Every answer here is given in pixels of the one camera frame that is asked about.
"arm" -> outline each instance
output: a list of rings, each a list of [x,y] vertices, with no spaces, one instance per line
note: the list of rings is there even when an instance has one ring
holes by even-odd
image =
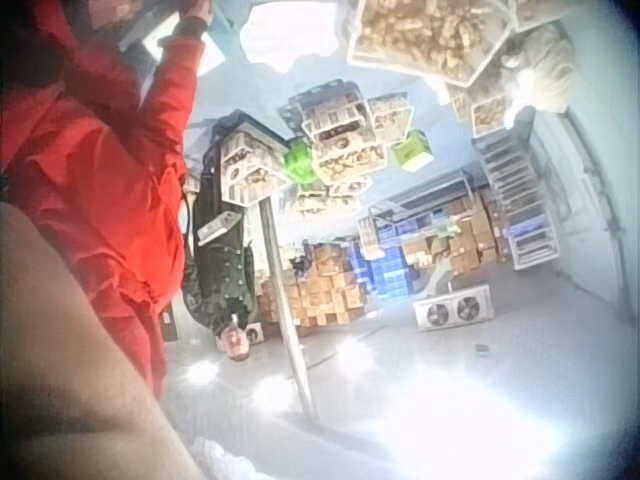
[[[164,54],[138,113],[136,130],[162,150],[182,155],[182,133],[195,97],[204,52],[204,20],[185,17],[164,42]]]
[[[0,215],[1,425],[15,476],[203,479],[60,257],[17,209]]]

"green container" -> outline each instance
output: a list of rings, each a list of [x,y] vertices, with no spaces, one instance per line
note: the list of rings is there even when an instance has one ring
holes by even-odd
[[[302,138],[289,143],[289,153],[284,156],[287,173],[296,183],[306,185],[318,178],[312,166],[311,147]]]
[[[400,167],[408,172],[417,172],[433,161],[429,141],[420,130],[411,130],[407,139],[403,143],[391,147],[391,150]]]

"fan grille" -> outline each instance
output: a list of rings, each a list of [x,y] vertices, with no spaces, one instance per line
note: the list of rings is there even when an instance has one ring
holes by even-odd
[[[480,303],[475,297],[465,297],[458,302],[458,317],[466,322],[480,316]]]
[[[427,310],[427,321],[434,327],[441,327],[449,321],[449,310],[441,303],[431,305]]]

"dark green jacket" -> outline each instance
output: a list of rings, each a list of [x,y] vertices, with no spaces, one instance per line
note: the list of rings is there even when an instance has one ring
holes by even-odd
[[[245,329],[256,314],[254,263],[251,247],[244,247],[245,209],[223,202],[214,193],[214,176],[205,174],[193,205],[193,228],[198,229],[224,211],[240,213],[242,219],[215,240],[198,247],[194,239],[191,255],[185,239],[185,269],[182,295],[194,320],[217,336],[238,316],[238,326]]]

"ceiling light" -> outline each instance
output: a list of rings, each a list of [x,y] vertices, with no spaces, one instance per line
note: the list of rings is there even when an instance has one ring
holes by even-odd
[[[291,380],[269,377],[256,386],[253,403],[265,413],[284,412],[293,403],[294,390]]]
[[[194,385],[206,385],[216,378],[219,371],[220,369],[215,363],[203,360],[189,368],[187,378]]]
[[[367,347],[354,340],[347,340],[338,347],[338,361],[349,377],[362,375],[375,366]]]
[[[144,40],[142,40],[142,44],[156,62],[160,62],[160,59],[162,58],[162,47],[160,47],[158,41],[162,38],[169,37],[173,33],[176,25],[178,25],[179,21],[180,16],[176,12],[158,25],[144,38]],[[217,45],[213,43],[208,32],[204,32],[202,34],[202,41],[204,42],[204,53],[202,54],[200,65],[198,66],[198,76],[204,75],[225,61],[224,54],[220,51]]]

